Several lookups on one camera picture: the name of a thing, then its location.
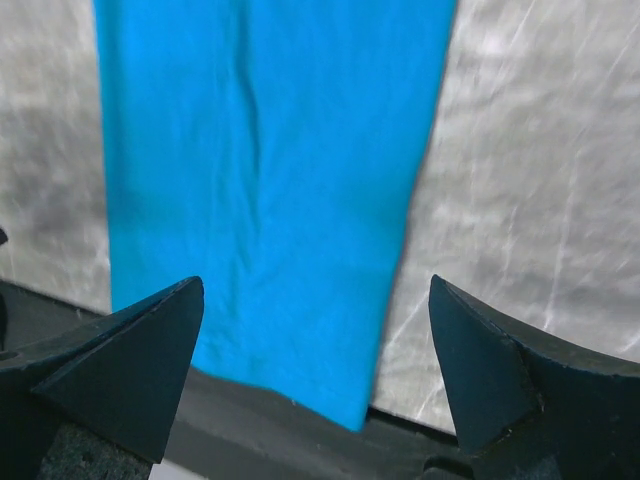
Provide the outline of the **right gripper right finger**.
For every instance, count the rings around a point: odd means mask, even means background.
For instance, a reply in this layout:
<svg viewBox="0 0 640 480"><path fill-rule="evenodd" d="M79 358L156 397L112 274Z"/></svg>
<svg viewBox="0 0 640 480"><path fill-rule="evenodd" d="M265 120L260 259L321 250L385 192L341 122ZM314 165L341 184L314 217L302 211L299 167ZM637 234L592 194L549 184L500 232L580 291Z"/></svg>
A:
<svg viewBox="0 0 640 480"><path fill-rule="evenodd" d="M638 364L532 327L439 276L428 306L476 478L638 478Z"/></svg>

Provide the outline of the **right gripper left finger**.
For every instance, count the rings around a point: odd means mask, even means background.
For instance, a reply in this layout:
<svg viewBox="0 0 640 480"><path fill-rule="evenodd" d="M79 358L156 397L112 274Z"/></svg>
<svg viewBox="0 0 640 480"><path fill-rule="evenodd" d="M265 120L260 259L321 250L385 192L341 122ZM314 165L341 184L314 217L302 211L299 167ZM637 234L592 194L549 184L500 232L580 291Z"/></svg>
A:
<svg viewBox="0 0 640 480"><path fill-rule="evenodd" d="M197 277L102 316L1 285L1 475L145 479L159 464L204 310Z"/></svg>

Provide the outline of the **blue t shirt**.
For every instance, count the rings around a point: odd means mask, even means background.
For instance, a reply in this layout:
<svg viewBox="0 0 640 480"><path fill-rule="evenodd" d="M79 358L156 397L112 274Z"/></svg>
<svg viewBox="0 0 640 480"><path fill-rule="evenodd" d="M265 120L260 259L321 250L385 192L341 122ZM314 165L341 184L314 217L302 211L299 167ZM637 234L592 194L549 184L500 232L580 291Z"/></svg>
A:
<svg viewBox="0 0 640 480"><path fill-rule="evenodd" d="M98 1L111 298L204 284L200 371L366 416L452 1Z"/></svg>

